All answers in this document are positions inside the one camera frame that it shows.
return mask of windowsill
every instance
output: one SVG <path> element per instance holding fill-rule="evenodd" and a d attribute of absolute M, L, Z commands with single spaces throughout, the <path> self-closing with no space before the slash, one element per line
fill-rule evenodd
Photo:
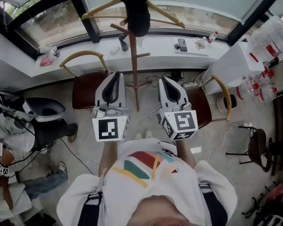
<path fill-rule="evenodd" d="M 180 52 L 175 50 L 174 43 L 178 38 L 185 39 L 188 52 Z M 144 49 L 137 46 L 137 53 L 148 53 L 151 55 L 138 59 L 138 70 L 148 69 L 205 69 L 210 63 L 218 60 L 230 48 L 227 43 L 214 41 L 208 44 L 205 49 L 200 51 L 193 48 L 192 37 L 185 36 L 168 36 L 168 35 L 148 35 L 142 42 Z M 130 49 L 123 52 L 121 49 L 115 53 L 118 46 L 120 47 L 118 38 L 102 39 L 99 43 L 84 42 L 60 49 L 60 57 L 57 57 L 51 65 L 40 67 L 40 62 L 44 56 L 39 56 L 35 62 L 34 68 L 27 71 L 27 75 L 34 77 L 37 75 L 61 70 L 60 63 L 69 55 L 82 51 L 93 50 L 104 55 L 109 69 L 113 71 L 131 71 L 132 64 Z M 100 60 L 96 56 L 81 56 L 68 62 L 67 67 L 76 73 L 85 71 L 102 69 Z"/>

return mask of wooden coat stand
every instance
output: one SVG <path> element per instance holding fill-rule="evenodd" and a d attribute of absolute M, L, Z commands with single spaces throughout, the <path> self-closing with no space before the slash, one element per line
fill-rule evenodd
<path fill-rule="evenodd" d="M 88 13 L 85 13 L 82 16 L 82 20 L 83 19 L 88 19 L 88 18 L 123 18 L 123 20 L 120 22 L 121 26 L 125 26 L 127 24 L 127 17 L 123 17 L 123 16 L 94 16 L 95 13 L 98 13 L 106 8 L 109 8 L 113 5 L 116 5 L 118 3 L 121 3 L 121 0 L 112 0 L 111 2 L 108 2 L 98 8 L 95 8 L 91 11 L 89 11 Z M 151 3 L 150 1 L 147 1 L 148 7 L 157 11 L 158 13 L 162 14 L 163 16 L 167 17 L 168 19 L 170 19 L 172 22 L 168 22 L 168 21 L 163 21 L 163 20 L 157 20 L 157 19 L 150 19 L 151 21 L 155 21 L 155 22 L 162 22 L 165 24 L 173 24 L 173 25 L 177 25 L 180 26 L 182 28 L 185 28 L 183 22 L 179 21 L 176 17 L 172 16 L 171 14 L 167 13 L 166 11 L 162 10 L 161 8 L 157 7 L 156 5 L 154 5 L 153 3 Z M 136 37 L 135 35 L 128 29 L 122 28 L 116 24 L 111 24 L 110 25 L 112 28 L 117 29 L 127 35 L 129 35 L 129 41 L 130 41 L 130 48 L 131 48 L 131 60 L 132 60 L 132 72 L 133 72 L 133 85 L 129 85 L 126 84 L 126 86 L 132 87 L 134 89 L 135 92 L 135 100 L 136 100 L 136 109 L 137 111 L 139 111 L 139 101 L 138 101 L 138 88 L 140 86 L 149 84 L 150 82 L 144 82 L 144 83 L 137 83 L 137 58 L 140 57 L 145 57 L 145 56 L 149 56 L 151 55 L 150 53 L 144 53 L 144 54 L 137 54 L 137 49 L 136 49 Z"/>

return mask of sneaker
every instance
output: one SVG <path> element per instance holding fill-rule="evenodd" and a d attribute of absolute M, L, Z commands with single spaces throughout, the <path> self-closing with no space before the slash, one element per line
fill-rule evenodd
<path fill-rule="evenodd" d="M 53 170 L 51 169 L 50 166 L 47 166 L 46 173 L 47 173 L 47 177 L 54 174 L 54 173 L 53 173 Z"/>
<path fill-rule="evenodd" d="M 60 163 L 58 164 L 58 169 L 61 170 L 62 172 L 64 172 L 67 176 L 67 168 L 65 163 L 63 163 L 62 161 L 60 161 Z"/>
<path fill-rule="evenodd" d="M 140 140 L 140 139 L 142 139 L 142 134 L 140 132 L 137 132 L 134 136 L 134 141 Z"/>
<path fill-rule="evenodd" d="M 145 138 L 153 138 L 153 132 L 151 130 L 146 130 Z"/>
<path fill-rule="evenodd" d="M 77 130 L 79 129 L 79 126 L 77 123 L 72 123 L 70 125 L 73 125 L 75 127 L 75 133 L 72 136 L 68 137 L 68 142 L 73 143 L 76 140 Z"/>

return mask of chair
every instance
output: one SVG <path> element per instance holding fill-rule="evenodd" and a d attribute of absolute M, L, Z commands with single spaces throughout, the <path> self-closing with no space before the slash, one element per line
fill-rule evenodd
<path fill-rule="evenodd" d="M 239 126 L 240 128 L 246 128 L 253 130 L 253 135 L 250 137 L 249 149 L 246 153 L 225 153 L 226 155 L 237 155 L 237 156 L 248 156 L 250 161 L 240 162 L 239 164 L 246 164 L 254 162 L 259 165 L 264 172 L 268 172 L 272 166 L 272 155 L 269 149 L 266 147 L 266 134 L 263 129 L 256 129 L 254 127 L 244 127 Z M 267 158 L 266 166 L 262 164 L 261 155 Z"/>
<path fill-rule="evenodd" d="M 191 107 L 193 110 L 196 111 L 197 114 L 198 129 L 206 126 L 212 121 L 212 113 L 208 104 L 208 99 L 202 89 L 203 86 L 210 83 L 212 80 L 217 81 L 223 91 L 223 94 L 225 95 L 226 104 L 228 108 L 226 120 L 229 121 L 231 117 L 232 102 L 230 98 L 230 93 L 228 92 L 226 86 L 222 83 L 222 81 L 219 80 L 216 76 L 212 75 L 212 77 L 206 82 L 204 82 L 201 86 L 190 87 L 185 89 L 188 95 L 189 102 L 191 103 Z"/>
<path fill-rule="evenodd" d="M 106 70 L 91 71 L 87 73 L 82 73 L 80 75 L 75 75 L 69 68 L 66 67 L 66 63 L 70 60 L 84 55 L 95 55 L 99 57 L 104 68 Z M 74 76 L 74 84 L 72 87 L 72 107 L 74 109 L 87 109 L 95 106 L 95 91 L 98 86 L 103 82 L 103 80 L 110 75 L 103 55 L 95 51 L 80 51 L 68 56 L 59 66 L 60 68 L 66 69 L 70 74 Z"/>

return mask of concrete floor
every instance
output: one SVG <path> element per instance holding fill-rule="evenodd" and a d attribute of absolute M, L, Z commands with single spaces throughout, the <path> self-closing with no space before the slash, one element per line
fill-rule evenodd
<path fill-rule="evenodd" d="M 150 74 L 139 74 L 139 80 L 144 81 Z M 199 73 L 185 73 L 185 81 L 192 81 Z M 125 76 L 126 81 L 132 81 L 131 75 Z M 158 88 L 151 85 L 139 89 L 140 111 L 136 112 L 134 91 L 132 88 L 126 88 L 127 107 L 132 109 L 131 121 L 129 127 L 133 126 L 139 119 L 160 106 L 158 102 Z M 68 123 L 77 122 L 79 125 L 78 138 L 70 144 L 72 152 L 79 157 L 85 164 L 90 158 L 100 162 L 103 150 L 103 143 L 95 141 L 92 128 L 92 118 L 94 114 L 90 110 L 74 110 L 72 108 L 72 82 L 62 83 L 53 86 L 47 86 L 40 89 L 30 90 L 25 96 L 50 97 L 60 101 L 66 108 L 64 116 Z M 216 98 L 220 95 L 208 96 L 211 106 L 213 119 L 223 117 L 216 109 Z M 153 131 L 154 137 L 169 141 L 164 130 L 158 126 L 158 120 L 153 113 L 142 120 L 132 128 L 132 132 L 126 136 L 126 140 L 131 140 L 137 131 L 143 132 L 145 129 Z M 266 132 L 267 139 L 274 137 L 275 119 L 272 103 L 262 103 L 253 99 L 249 102 L 238 102 L 233 109 L 230 122 L 216 121 L 201 128 L 195 136 L 189 139 L 192 147 L 201 146 L 201 153 L 194 155 L 196 161 L 205 160 L 211 149 L 218 148 L 222 144 L 224 133 L 227 132 L 233 123 L 241 124 L 243 122 L 252 123 L 256 128 L 262 128 Z M 232 216 L 229 226 L 246 226 L 252 223 L 252 219 L 245 219 L 241 213 L 251 206 L 252 196 L 258 197 L 264 191 L 264 186 L 271 185 L 274 180 L 269 173 L 265 173 L 258 165 L 254 163 L 239 165 L 239 161 L 248 161 L 248 158 L 239 156 L 226 156 L 225 152 L 244 153 L 248 149 L 249 131 L 236 126 L 225 137 L 224 146 L 218 151 L 213 151 L 208 162 L 221 174 L 225 175 L 234 186 L 238 195 L 238 205 Z M 80 174 L 88 173 L 88 170 L 67 150 L 65 145 L 58 140 L 51 152 L 39 156 L 34 162 L 33 167 L 25 169 L 20 173 L 21 179 L 27 180 L 45 175 L 46 164 L 57 166 L 59 161 L 67 165 L 68 181 L 59 188 L 49 192 L 47 195 L 40 196 L 44 212 L 57 218 L 56 205 L 59 198 L 72 184 L 73 180 Z M 90 162 L 91 166 L 96 166 L 95 162 Z"/>

